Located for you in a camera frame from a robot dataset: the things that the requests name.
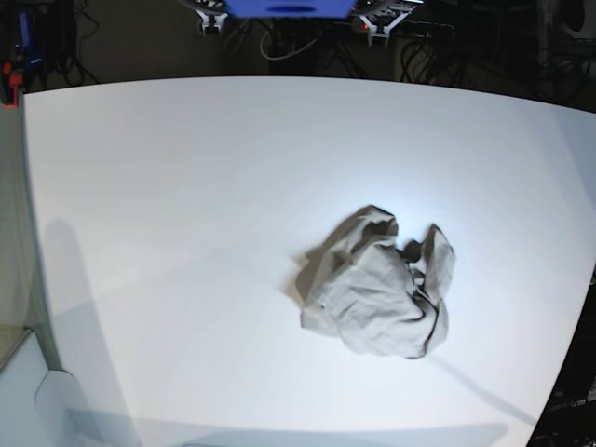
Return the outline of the blue plastic bin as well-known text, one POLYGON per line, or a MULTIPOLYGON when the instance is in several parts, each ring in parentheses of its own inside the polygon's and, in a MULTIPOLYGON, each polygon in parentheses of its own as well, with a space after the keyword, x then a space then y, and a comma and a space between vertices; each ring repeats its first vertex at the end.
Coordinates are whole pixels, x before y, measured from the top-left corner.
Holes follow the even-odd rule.
POLYGON ((344 18, 352 0, 228 0, 227 10, 240 18, 344 18))

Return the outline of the beige t-shirt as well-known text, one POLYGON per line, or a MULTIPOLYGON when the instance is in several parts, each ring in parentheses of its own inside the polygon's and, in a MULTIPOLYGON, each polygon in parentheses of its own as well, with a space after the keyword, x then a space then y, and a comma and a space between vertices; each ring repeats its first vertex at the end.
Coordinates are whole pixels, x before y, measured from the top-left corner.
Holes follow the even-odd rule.
POLYGON ((435 224, 404 249, 398 235, 396 217, 375 206, 341 222, 296 278, 302 327, 357 354, 420 359, 441 345, 454 248, 435 224))

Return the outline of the red and blue clamp tool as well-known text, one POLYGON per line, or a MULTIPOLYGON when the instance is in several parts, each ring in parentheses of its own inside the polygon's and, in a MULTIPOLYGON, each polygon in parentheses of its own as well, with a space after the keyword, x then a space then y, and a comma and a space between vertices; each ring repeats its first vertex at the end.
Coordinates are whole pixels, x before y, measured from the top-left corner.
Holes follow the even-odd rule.
POLYGON ((31 14, 17 4, 1 6, 1 104, 16 108, 32 70, 31 14))

